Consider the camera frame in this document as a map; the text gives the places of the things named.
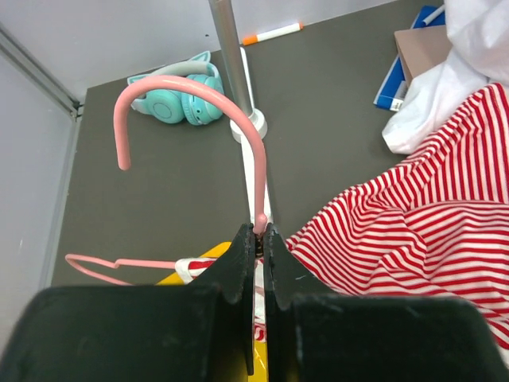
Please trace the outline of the pink wire hanger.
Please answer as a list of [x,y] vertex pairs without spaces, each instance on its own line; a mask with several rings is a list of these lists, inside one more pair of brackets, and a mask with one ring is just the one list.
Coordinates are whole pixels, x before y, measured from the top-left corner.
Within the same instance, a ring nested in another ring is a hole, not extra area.
[[[209,102],[227,115],[242,132],[241,143],[249,146],[251,153],[251,166],[246,166],[245,174],[247,180],[252,184],[247,187],[251,192],[251,209],[254,218],[254,233],[261,235],[266,231],[268,216],[266,215],[266,151],[259,134],[251,118],[246,116],[241,109],[225,95],[217,90],[202,84],[196,80],[190,80],[181,76],[147,76],[128,85],[118,97],[113,114],[113,128],[115,146],[119,168],[128,170],[131,166],[130,145],[127,132],[127,116],[130,105],[139,96],[156,90],[179,91],[194,98],[200,98]],[[129,283],[110,276],[101,275],[98,272],[87,269],[84,263],[92,263],[102,267],[117,269],[127,267],[148,267],[156,269],[174,270],[175,274],[163,279],[163,285],[170,285],[180,279],[184,284],[190,283],[202,274],[212,264],[217,263],[226,253],[224,244],[218,245],[207,251],[199,258],[179,259],[176,262],[141,260],[141,259],[117,259],[113,262],[93,256],[67,254],[66,262],[76,270],[101,281],[120,286],[127,286]]]

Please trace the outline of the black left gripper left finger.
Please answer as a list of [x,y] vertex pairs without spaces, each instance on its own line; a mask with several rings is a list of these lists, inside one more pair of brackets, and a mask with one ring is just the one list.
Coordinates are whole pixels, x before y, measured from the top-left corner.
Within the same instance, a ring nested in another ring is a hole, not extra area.
[[254,371],[255,234],[177,286],[60,286],[27,305],[4,381],[245,381]]

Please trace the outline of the red white striped tank top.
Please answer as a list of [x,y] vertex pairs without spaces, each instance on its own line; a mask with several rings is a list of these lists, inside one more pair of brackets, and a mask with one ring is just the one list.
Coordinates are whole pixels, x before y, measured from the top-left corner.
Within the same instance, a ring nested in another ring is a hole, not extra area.
[[508,347],[508,100],[471,94],[405,160],[330,200],[286,241],[331,289],[472,302]]

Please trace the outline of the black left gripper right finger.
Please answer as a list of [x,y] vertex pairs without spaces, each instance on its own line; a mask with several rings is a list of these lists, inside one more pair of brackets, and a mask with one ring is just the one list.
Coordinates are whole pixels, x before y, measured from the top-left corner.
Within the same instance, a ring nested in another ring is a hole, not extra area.
[[505,381],[478,310],[459,298],[337,294],[263,237],[271,381]]

